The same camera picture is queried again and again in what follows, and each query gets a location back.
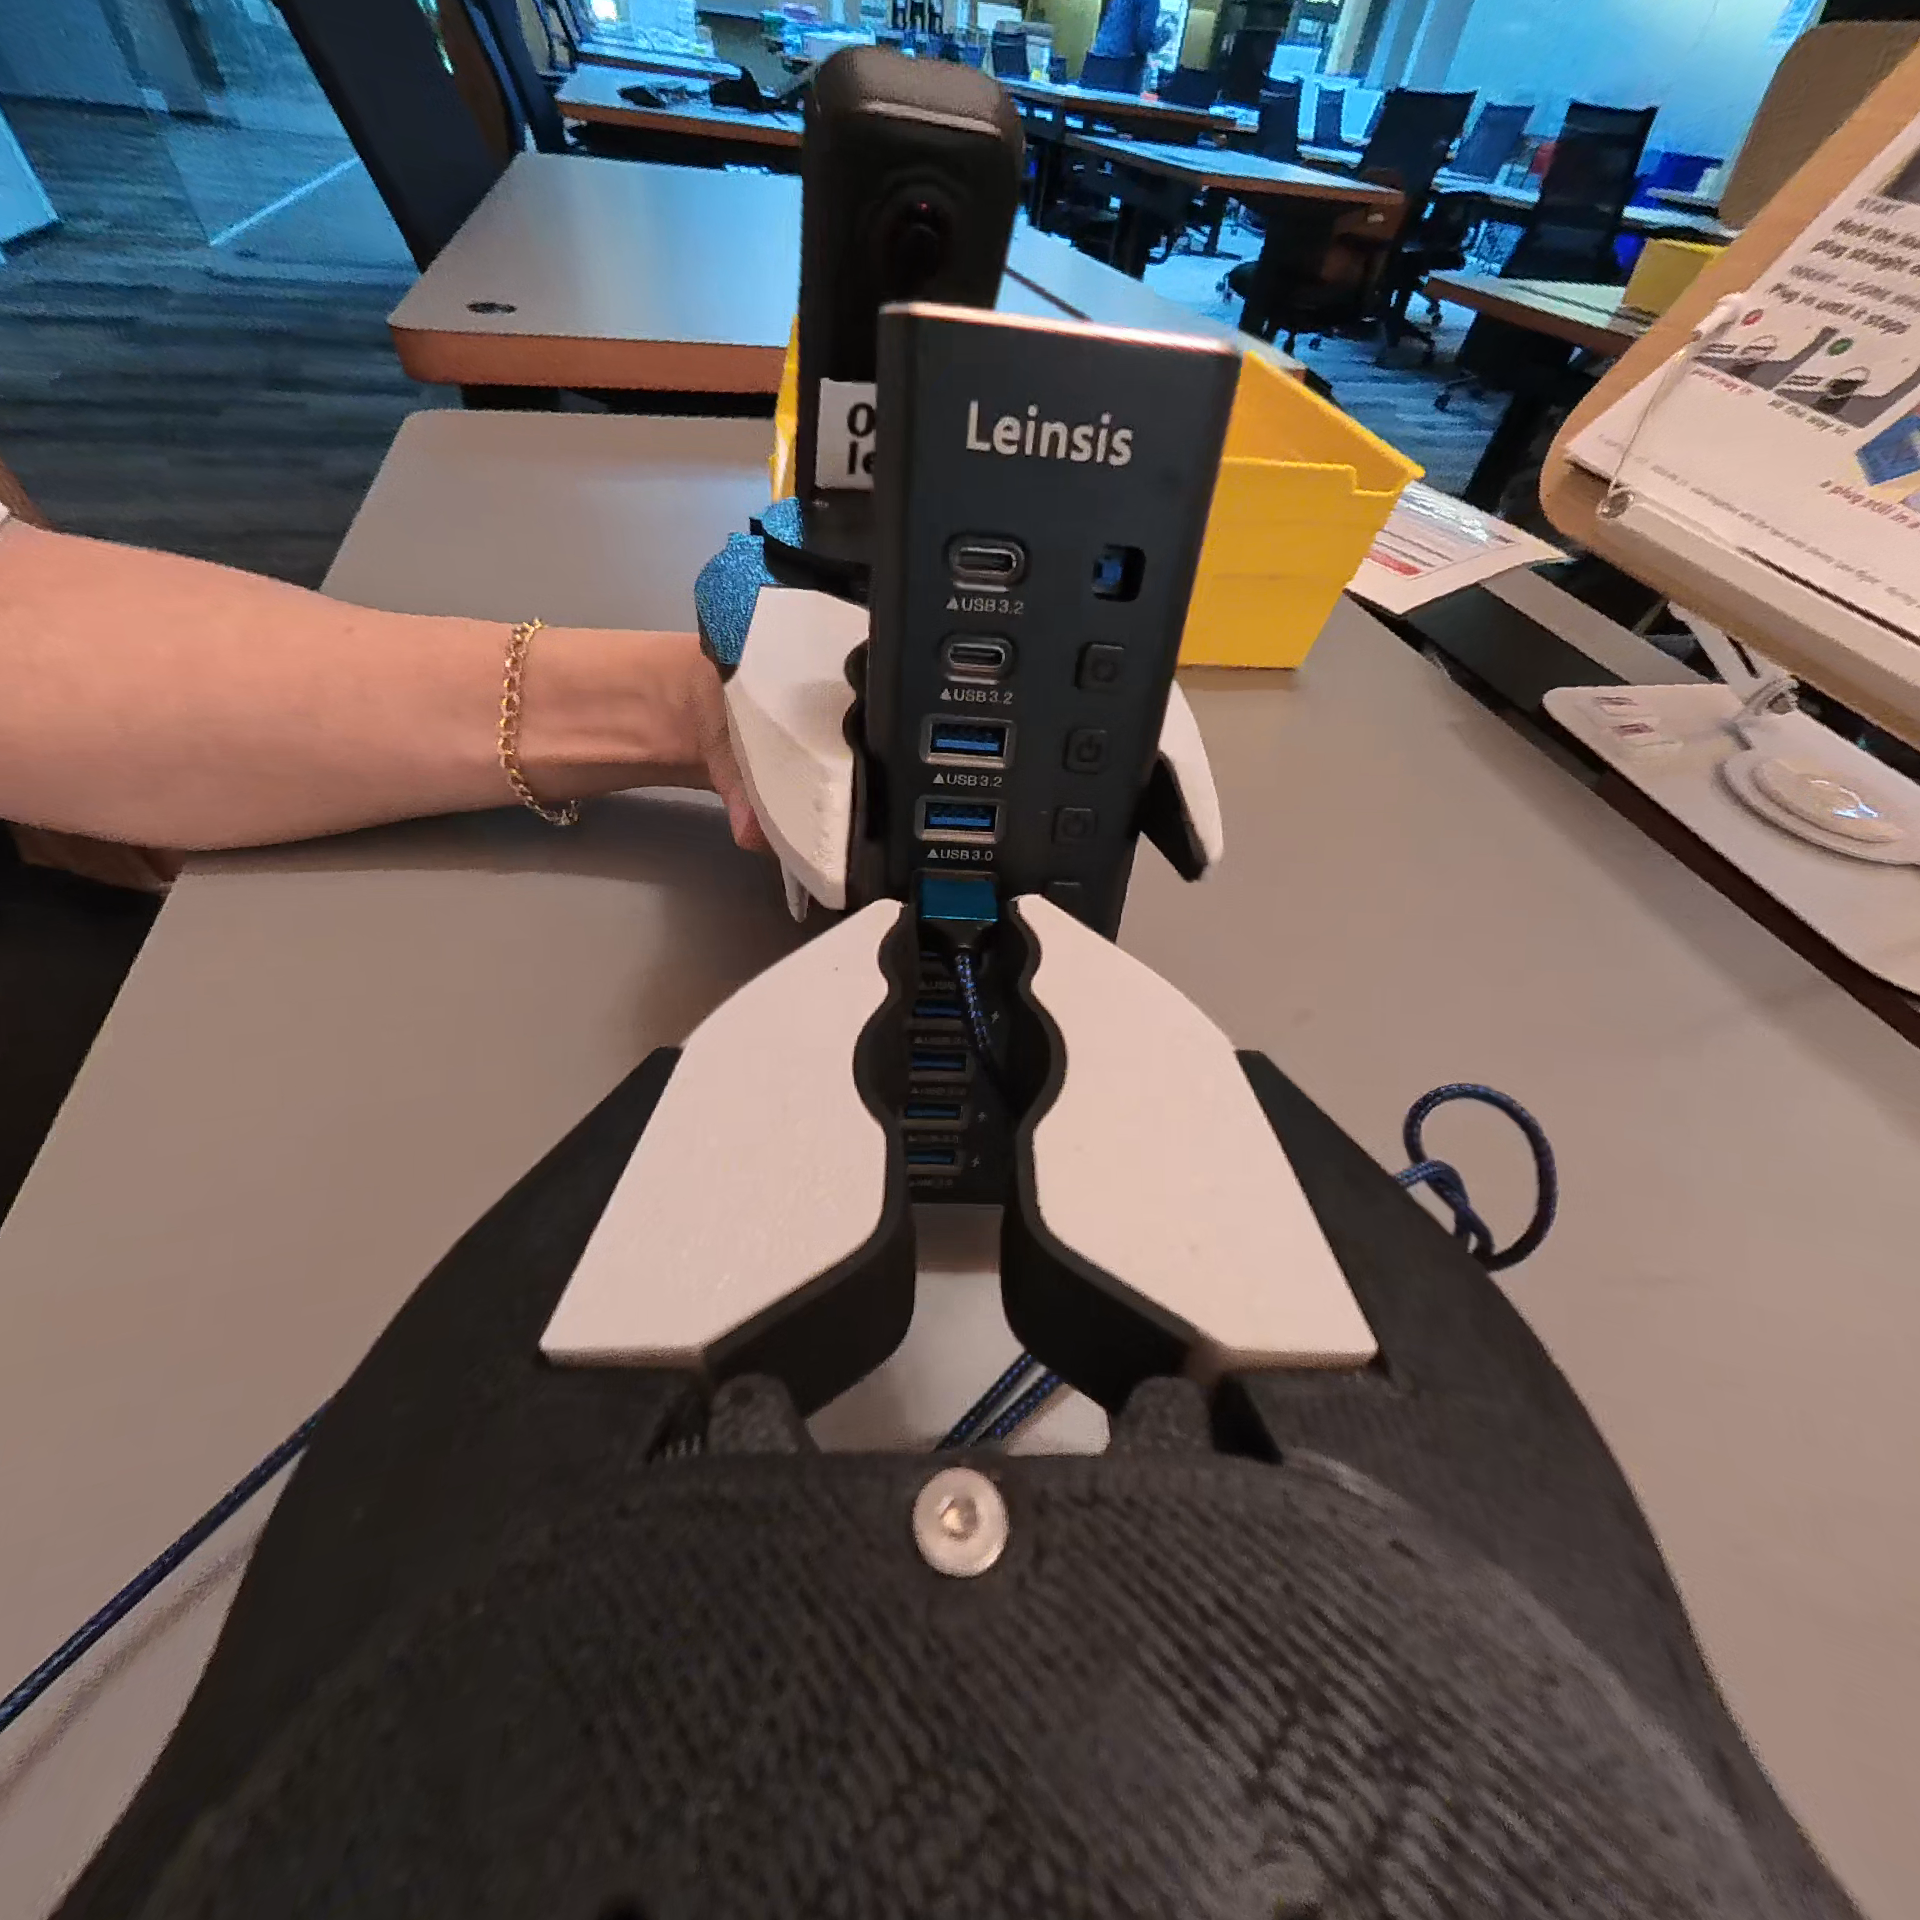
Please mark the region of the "person's left forearm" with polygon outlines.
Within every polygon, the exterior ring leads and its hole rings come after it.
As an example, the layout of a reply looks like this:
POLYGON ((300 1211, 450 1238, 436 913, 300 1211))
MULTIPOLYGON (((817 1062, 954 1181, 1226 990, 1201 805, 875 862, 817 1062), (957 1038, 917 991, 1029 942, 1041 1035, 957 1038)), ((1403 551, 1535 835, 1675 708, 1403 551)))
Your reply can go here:
POLYGON ((509 646, 9 518, 4 821, 185 853, 502 806, 509 646))

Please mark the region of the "wooden office desk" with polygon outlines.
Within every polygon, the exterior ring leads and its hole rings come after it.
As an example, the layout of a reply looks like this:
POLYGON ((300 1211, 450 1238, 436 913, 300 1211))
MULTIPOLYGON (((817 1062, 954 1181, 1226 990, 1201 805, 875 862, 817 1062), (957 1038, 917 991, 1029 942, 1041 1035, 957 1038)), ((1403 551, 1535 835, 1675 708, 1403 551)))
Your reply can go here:
POLYGON ((1460 396, 1503 397, 1463 493, 1477 509, 1497 511, 1516 488, 1538 483, 1551 431, 1649 332, 1651 316, 1622 285, 1595 280, 1434 272, 1423 291, 1473 312, 1434 406, 1446 411, 1460 396))
POLYGON ((1121 213, 1114 268, 1146 273, 1153 246, 1221 195, 1262 219, 1262 248, 1239 325, 1263 340, 1355 329, 1375 312, 1386 263, 1409 219, 1395 183, 1337 175, 1244 150, 1068 132, 1070 155, 1102 166, 1121 213))

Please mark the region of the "black printed usb hub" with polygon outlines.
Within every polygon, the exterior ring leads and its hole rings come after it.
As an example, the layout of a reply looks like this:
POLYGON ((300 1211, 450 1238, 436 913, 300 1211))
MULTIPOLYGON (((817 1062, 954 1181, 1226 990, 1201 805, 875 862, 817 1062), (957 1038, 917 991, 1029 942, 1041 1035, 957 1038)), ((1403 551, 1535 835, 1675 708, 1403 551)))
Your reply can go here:
POLYGON ((1029 1089, 1004 907, 1106 939, 1182 651, 1241 353, 956 303, 881 312, 862 879, 902 897, 908 1189, 994 1204, 1029 1089))

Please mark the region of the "person's left hand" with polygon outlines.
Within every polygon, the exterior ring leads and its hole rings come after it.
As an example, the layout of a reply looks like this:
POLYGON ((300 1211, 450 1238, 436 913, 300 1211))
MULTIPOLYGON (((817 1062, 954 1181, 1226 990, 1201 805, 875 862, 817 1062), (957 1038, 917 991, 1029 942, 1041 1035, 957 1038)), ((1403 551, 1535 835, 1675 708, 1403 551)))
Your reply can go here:
POLYGON ((595 637, 593 764, 629 785, 711 790, 739 848, 773 849, 750 797, 729 723, 724 683, 699 637, 685 631, 611 631, 595 637))

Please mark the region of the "paper with red label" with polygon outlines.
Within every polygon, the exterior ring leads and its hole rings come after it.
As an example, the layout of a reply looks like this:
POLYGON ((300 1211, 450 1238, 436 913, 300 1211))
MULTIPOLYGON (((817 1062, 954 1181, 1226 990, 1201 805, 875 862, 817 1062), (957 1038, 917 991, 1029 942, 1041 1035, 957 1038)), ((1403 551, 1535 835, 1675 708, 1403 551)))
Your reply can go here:
POLYGON ((1565 553, 1499 516, 1427 483, 1411 483, 1348 581, 1348 596, 1386 614, 1409 614, 1508 572, 1565 553))

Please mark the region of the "printed instruction sheet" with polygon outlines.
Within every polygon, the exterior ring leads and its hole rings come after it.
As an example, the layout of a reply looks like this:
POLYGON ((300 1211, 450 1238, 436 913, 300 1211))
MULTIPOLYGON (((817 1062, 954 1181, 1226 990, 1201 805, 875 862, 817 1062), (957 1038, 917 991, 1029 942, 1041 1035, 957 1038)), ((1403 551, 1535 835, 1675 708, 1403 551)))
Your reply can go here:
POLYGON ((1862 616, 1917 635, 1917 132, 1909 126, 1678 371, 1570 462, 1862 616))

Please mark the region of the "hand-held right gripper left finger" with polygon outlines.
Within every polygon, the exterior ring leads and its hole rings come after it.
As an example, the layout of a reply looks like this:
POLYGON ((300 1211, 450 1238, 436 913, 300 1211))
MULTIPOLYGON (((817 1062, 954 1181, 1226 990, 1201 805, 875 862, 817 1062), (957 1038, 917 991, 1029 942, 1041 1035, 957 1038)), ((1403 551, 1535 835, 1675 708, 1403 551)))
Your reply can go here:
POLYGON ((917 1301, 889 1105, 900 929, 898 900, 870 903, 692 1029, 541 1329, 545 1359, 765 1375, 819 1413, 897 1352, 917 1301))

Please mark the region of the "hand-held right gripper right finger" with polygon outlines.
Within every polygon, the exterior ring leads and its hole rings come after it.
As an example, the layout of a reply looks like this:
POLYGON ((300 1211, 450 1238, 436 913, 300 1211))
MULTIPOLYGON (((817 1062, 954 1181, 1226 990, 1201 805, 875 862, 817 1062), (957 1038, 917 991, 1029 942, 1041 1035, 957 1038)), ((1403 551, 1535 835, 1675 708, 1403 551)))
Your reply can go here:
POLYGON ((1108 1413, 1153 1377, 1348 1373, 1373 1328, 1230 1038, 1041 895, 1011 903, 1022 1065, 999 1291, 1017 1340, 1108 1413))

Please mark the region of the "yellow plastic bin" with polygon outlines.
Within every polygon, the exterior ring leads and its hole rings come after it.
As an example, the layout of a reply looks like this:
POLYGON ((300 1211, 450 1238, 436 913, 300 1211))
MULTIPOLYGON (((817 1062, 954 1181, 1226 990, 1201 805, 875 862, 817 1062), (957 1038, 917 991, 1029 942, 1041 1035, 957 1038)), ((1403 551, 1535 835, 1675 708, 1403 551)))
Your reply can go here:
POLYGON ((1420 465, 1249 335, 1182 667, 1298 667, 1420 465))

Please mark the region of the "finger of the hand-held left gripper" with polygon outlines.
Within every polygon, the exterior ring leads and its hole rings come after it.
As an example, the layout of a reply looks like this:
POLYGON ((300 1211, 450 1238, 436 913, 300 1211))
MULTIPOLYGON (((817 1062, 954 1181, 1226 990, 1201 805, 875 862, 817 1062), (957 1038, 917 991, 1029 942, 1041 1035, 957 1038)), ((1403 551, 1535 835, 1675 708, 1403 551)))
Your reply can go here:
POLYGON ((1158 849, 1187 881, 1201 881, 1226 856, 1226 825, 1209 749, 1180 687, 1165 699, 1133 835, 1158 849))
POLYGON ((849 907, 858 870, 860 749, 850 734, 863 607, 817 589, 759 589, 727 681, 737 768, 775 853, 785 904, 849 907))

